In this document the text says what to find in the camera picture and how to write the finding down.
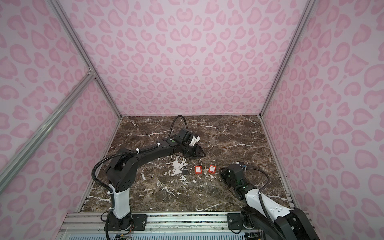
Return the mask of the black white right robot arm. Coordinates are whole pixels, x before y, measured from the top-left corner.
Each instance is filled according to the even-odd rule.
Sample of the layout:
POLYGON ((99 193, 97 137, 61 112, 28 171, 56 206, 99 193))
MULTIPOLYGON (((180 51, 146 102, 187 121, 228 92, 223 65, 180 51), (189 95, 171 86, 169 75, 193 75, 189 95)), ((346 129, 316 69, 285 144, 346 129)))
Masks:
POLYGON ((227 214, 228 228, 233 234, 243 230, 260 230, 260 237, 269 236, 273 240, 318 240, 307 215, 300 209, 284 207, 264 194, 271 183, 269 175, 244 163, 234 163, 220 169, 225 185, 233 190, 233 195, 246 206, 239 214, 227 214), (247 170, 262 173, 267 181, 260 188, 248 182, 247 170))

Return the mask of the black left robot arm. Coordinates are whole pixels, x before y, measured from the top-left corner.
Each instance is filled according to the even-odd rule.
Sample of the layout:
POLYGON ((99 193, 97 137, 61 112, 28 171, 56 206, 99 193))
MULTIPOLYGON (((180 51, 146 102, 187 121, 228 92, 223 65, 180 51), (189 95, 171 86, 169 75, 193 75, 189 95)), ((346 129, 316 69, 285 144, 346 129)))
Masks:
POLYGON ((187 159, 206 157, 198 145, 200 137, 187 129, 177 135, 166 137, 157 143, 135 150, 120 149, 111 159, 106 177, 109 193, 112 194, 112 212, 107 217, 106 229, 109 231, 127 230, 133 223, 130 189, 135 182, 137 170, 156 159, 182 154, 187 159))

